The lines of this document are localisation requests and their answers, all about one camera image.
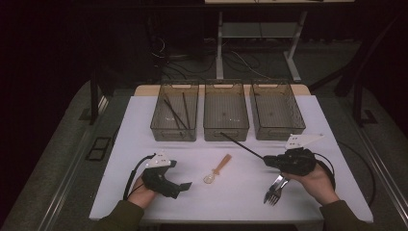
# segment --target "spoon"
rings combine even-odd
[[[213,181],[216,179],[216,175],[219,175],[219,171],[231,160],[231,155],[226,154],[225,157],[222,159],[222,161],[218,164],[216,169],[213,169],[213,172],[211,174],[208,174],[206,177],[204,177],[204,182],[206,184],[211,184]]]

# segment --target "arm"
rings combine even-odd
[[[141,177],[136,180],[127,200],[120,200],[112,212],[100,219],[92,230],[136,230],[156,193],[147,189]]]
[[[322,205],[320,211],[324,217],[327,231],[374,230],[369,224],[357,219],[345,201],[339,199],[329,177],[320,165],[316,164],[315,170],[306,176],[288,173],[283,173],[283,175],[300,182],[306,192]]]

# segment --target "person's left hand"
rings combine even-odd
[[[133,185],[132,192],[129,194],[127,200],[140,206],[142,209],[146,209],[153,201],[156,194],[156,192],[151,191],[144,186],[140,175]]]

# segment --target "fork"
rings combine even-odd
[[[282,195],[283,188],[288,184],[289,179],[279,174],[272,186],[270,186],[264,198],[264,204],[268,201],[272,206],[275,205]]]

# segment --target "sleeve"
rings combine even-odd
[[[144,210],[126,200],[120,200],[112,212],[100,219],[92,230],[120,230],[134,231],[137,230],[141,217],[144,215]]]
[[[320,208],[327,231],[373,231],[370,224],[357,219],[343,200]]]

